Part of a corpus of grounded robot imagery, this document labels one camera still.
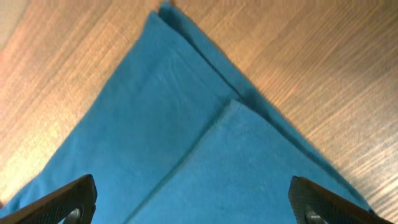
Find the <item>teal garment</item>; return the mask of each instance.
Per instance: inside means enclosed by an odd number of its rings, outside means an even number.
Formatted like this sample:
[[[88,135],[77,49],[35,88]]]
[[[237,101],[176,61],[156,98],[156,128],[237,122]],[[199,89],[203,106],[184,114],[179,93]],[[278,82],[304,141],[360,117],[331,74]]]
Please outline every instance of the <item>teal garment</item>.
[[[98,191],[93,223],[294,223],[291,175],[369,208],[167,3],[149,14],[87,114],[0,217],[84,174]]]

